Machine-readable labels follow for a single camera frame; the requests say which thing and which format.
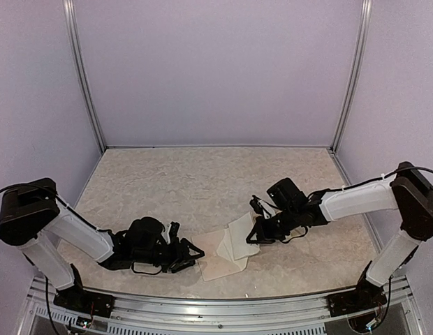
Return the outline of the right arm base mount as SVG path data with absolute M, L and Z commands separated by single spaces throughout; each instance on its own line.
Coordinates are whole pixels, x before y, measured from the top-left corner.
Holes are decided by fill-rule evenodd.
M 369 262 L 361 273 L 354 289 L 326 297 L 331 317 L 357 313 L 388 303 L 383 287 L 375 286 L 366 280 L 366 273 L 371 263 Z

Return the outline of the right aluminium corner post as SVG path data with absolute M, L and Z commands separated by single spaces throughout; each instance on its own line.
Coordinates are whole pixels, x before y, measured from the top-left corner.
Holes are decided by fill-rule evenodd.
M 372 1 L 363 0 L 361 13 L 360 13 L 358 35 L 355 43 L 355 49 L 353 53 L 351 70 L 348 77 L 346 93 L 343 99 L 341 114 L 337 122 L 332 144 L 330 145 L 330 150 L 334 156 L 337 155 L 341 147 L 342 138 L 344 136 L 346 125 L 348 122 L 348 117 L 351 113 L 351 108 L 355 97 L 355 90 L 357 88 L 359 78 L 360 78 L 362 60 L 366 49 L 367 35 L 369 31 L 371 14 L 372 14 Z

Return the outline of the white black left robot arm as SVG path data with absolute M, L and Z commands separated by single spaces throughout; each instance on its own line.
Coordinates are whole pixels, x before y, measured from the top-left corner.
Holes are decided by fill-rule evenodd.
M 79 271 L 61 256 L 50 234 L 109 271 L 135 271 L 142 264 L 153 266 L 153 275 L 174 274 L 205 256 L 188 239 L 177 236 L 177 222 L 164 225 L 146 216 L 119 232 L 96 227 L 58 194 L 51 178 L 6 186 L 0 189 L 0 197 L 0 240 L 18 248 L 78 311 L 90 305 L 91 296 L 83 289 Z

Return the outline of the translucent pink envelope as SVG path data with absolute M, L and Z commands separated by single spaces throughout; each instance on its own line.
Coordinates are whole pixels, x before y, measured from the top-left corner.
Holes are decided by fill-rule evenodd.
M 198 259 L 204 282 L 230 276 L 246 269 L 248 257 L 239 260 L 234 258 L 228 229 L 195 235 L 191 240 L 193 245 L 205 253 L 204 257 Z

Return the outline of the front aluminium frame rail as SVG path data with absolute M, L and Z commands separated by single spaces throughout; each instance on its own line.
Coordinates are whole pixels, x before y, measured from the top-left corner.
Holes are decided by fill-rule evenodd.
M 340 313 L 329 300 L 350 288 L 275 298 L 180 299 L 113 293 L 107 317 L 52 304 L 54 289 L 31 284 L 15 334 L 424 334 L 404 277 L 384 288 L 389 302 Z

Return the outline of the left aluminium corner post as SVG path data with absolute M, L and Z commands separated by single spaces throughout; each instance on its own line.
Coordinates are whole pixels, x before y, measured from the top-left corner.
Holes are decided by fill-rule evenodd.
M 108 146 L 106 144 L 105 137 L 101 129 L 96 108 L 94 106 L 91 89 L 87 78 L 87 72 L 85 69 L 85 63 L 82 57 L 80 36 L 75 16 L 75 3 L 73 0 L 63 0 L 62 3 L 68 39 L 71 45 L 71 52 L 73 56 L 75 71 L 78 77 L 80 91 L 83 97 L 83 101 L 85 103 L 87 116 L 91 125 L 91 129 L 93 131 L 98 150 L 100 151 L 101 155 L 103 155 L 106 152 Z

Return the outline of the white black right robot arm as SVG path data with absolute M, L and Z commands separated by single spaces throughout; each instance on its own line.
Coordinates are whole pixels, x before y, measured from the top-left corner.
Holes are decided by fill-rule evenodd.
M 364 310 L 376 300 L 377 289 L 413 257 L 423 242 L 433 238 L 433 184 L 427 178 L 429 174 L 433 175 L 432 169 L 403 161 L 379 177 L 310 194 L 299 189 L 291 178 L 283 178 L 267 190 L 271 203 L 252 197 L 257 217 L 246 242 L 287 244 L 296 228 L 308 230 L 353 216 L 368 220 L 392 216 L 394 235 L 366 266 L 359 288 L 350 295 L 352 306 Z

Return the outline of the aluminium corner post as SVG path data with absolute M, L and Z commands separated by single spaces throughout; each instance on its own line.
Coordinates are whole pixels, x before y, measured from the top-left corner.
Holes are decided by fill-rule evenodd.
M 85 63 L 82 57 L 80 36 L 75 16 L 75 3 L 73 0 L 63 0 L 62 3 L 68 39 L 71 45 L 71 52 L 73 56 L 75 71 L 78 77 L 80 91 L 83 97 L 83 101 L 85 103 L 87 116 L 91 125 L 91 129 L 93 131 L 98 150 L 100 151 L 101 155 L 103 155 L 106 152 L 108 146 L 106 144 L 105 137 L 101 129 L 96 108 L 94 106 L 91 89 L 87 78 L 87 72 L 85 69 Z
M 355 49 L 353 53 L 351 70 L 348 77 L 346 93 L 343 99 L 341 114 L 337 122 L 332 144 L 330 145 L 330 150 L 334 156 L 337 155 L 341 147 L 342 138 L 344 136 L 346 125 L 348 122 L 348 117 L 351 113 L 351 108 L 355 97 L 355 90 L 357 88 L 359 78 L 360 78 L 362 60 L 366 49 L 367 35 L 369 31 L 371 14 L 372 14 L 372 1 L 363 0 L 361 13 L 360 13 L 358 35 L 355 43 Z

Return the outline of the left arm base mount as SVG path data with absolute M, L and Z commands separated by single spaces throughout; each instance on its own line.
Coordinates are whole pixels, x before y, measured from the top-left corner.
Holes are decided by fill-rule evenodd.
M 71 264 L 71 269 L 74 275 L 73 285 L 64 290 L 56 289 L 53 301 L 54 305 L 71 311 L 89 314 L 90 316 L 110 318 L 115 304 L 115 297 L 85 290 L 79 271 L 73 264 Z

